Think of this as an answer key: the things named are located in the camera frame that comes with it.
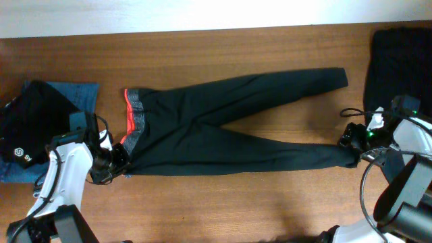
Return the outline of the black leggings red grey waistband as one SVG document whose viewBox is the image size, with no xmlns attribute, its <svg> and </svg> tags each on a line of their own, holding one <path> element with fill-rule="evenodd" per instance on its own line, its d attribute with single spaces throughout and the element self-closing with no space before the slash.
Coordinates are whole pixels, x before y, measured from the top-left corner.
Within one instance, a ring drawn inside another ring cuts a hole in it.
<svg viewBox="0 0 432 243">
<path fill-rule="evenodd" d="M 128 173 L 220 176 L 356 167 L 359 154 L 332 144 L 298 144 L 226 130 L 237 119 L 347 87 L 341 67 L 253 74 L 171 90 L 128 88 Z"/>
</svg>

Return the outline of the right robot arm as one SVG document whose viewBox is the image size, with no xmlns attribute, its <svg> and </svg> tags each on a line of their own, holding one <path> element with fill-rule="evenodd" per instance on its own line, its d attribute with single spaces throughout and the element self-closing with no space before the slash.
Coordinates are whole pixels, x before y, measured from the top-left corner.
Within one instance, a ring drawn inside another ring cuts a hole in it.
<svg viewBox="0 0 432 243">
<path fill-rule="evenodd" d="M 394 97 L 389 109 L 341 111 L 342 117 L 371 116 L 366 126 L 348 124 L 339 141 L 368 163 L 359 189 L 364 218 L 323 231 L 316 242 L 431 241 L 431 118 L 420 108 L 418 99 L 402 95 Z M 388 186 L 369 214 L 365 182 L 374 166 L 381 168 Z"/>
</svg>

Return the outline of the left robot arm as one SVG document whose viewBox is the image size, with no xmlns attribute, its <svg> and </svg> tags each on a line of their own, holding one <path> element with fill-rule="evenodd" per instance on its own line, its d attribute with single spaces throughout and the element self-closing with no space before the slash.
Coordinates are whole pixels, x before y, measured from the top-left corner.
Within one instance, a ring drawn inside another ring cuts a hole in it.
<svg viewBox="0 0 432 243">
<path fill-rule="evenodd" d="M 70 114 L 69 132 L 46 147 L 49 168 L 37 200 L 24 219 L 10 223 L 8 242 L 97 242 L 80 211 L 84 186 L 108 185 L 130 166 L 124 146 L 99 130 L 101 120 L 84 111 Z"/>
</svg>

